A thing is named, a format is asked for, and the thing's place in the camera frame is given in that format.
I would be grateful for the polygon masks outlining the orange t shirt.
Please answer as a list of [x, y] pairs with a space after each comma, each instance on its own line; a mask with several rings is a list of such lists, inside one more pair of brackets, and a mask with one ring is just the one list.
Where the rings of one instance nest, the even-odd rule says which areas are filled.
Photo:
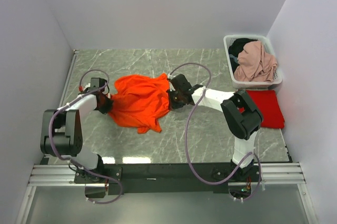
[[139, 134], [162, 131], [158, 120], [170, 111], [170, 84], [165, 73], [155, 78], [123, 76], [114, 87], [117, 93], [110, 97], [113, 107], [108, 114], [118, 126], [136, 128]]

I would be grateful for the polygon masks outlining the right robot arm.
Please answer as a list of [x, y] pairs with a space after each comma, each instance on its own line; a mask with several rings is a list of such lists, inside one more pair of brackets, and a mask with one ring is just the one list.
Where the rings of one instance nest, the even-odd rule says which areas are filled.
[[253, 168], [254, 142], [263, 121], [262, 112], [247, 91], [224, 92], [196, 84], [192, 86], [183, 74], [168, 80], [170, 109], [185, 105], [200, 105], [223, 113], [227, 126], [234, 135], [231, 175], [236, 181], [247, 178]]

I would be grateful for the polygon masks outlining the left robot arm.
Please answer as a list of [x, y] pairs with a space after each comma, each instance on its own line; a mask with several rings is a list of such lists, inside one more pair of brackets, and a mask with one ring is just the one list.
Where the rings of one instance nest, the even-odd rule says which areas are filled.
[[93, 77], [86, 87], [80, 86], [75, 100], [43, 113], [40, 150], [43, 154], [58, 157], [75, 167], [75, 173], [87, 182], [106, 180], [102, 157], [83, 146], [81, 122], [92, 111], [107, 114], [113, 107], [109, 98], [108, 80]]

